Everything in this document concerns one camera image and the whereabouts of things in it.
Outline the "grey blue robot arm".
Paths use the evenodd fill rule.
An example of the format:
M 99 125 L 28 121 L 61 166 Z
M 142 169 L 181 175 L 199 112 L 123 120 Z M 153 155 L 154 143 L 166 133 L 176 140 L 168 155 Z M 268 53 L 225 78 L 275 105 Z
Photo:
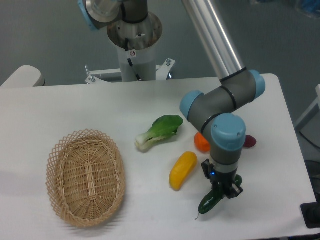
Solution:
M 243 191 L 235 178 L 246 126 L 234 111 L 260 97 L 266 89 L 265 80 L 243 64 L 215 1 L 185 0 L 183 5 L 221 85 L 207 94 L 189 92 L 180 102 L 180 111 L 210 144 L 210 159 L 202 164 L 205 177 L 213 189 L 235 198 Z M 156 79 L 152 47 L 163 29 L 149 12 L 146 0 L 80 0 L 78 6 L 91 29 L 107 29 L 118 48 L 124 82 Z

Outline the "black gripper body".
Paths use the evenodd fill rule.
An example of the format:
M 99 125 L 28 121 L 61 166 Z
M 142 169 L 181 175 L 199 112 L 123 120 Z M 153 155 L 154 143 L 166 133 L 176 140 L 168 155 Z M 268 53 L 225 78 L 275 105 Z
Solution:
M 225 190 L 231 186 L 231 183 L 234 181 L 238 170 L 237 163 L 232 165 L 224 165 L 211 159 L 206 159 L 204 162 L 202 162 L 201 167 L 204 176 L 209 179 L 211 185 L 214 182 L 222 183 Z

